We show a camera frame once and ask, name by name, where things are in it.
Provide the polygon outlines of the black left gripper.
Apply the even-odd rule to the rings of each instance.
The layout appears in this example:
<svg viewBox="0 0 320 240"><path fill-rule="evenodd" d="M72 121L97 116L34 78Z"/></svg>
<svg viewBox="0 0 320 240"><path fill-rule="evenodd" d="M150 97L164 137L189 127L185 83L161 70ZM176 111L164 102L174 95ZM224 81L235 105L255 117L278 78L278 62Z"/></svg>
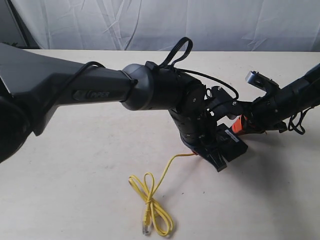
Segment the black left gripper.
<svg viewBox="0 0 320 240"><path fill-rule="evenodd" d="M227 167L218 150L217 122L206 108L184 110L175 108L170 109L169 114L178 128L181 141L195 156L201 156L217 172Z"/></svg>

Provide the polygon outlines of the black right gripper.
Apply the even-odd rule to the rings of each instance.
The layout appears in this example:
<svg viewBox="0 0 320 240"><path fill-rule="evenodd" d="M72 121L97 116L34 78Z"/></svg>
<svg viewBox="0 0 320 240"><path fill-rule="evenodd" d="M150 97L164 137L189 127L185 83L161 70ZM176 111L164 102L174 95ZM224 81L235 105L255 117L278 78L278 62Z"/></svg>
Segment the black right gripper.
<svg viewBox="0 0 320 240"><path fill-rule="evenodd" d="M266 131L288 130L286 123L281 119L283 102L288 99L286 87L266 93L253 102L241 101L242 115L232 124L231 129L236 135L262 134Z"/></svg>

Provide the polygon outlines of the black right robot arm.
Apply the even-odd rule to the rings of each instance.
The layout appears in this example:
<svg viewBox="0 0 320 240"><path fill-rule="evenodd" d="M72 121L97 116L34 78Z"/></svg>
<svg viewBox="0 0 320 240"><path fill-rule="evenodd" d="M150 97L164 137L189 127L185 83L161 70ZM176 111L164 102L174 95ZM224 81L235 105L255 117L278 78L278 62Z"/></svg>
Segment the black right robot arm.
<svg viewBox="0 0 320 240"><path fill-rule="evenodd" d="M283 88L272 79L250 71L247 83L265 91L252 102L241 102L243 113L233 123L232 131L240 136L266 131L295 131L303 135L302 121L307 112L320 105L320 66Z"/></svg>

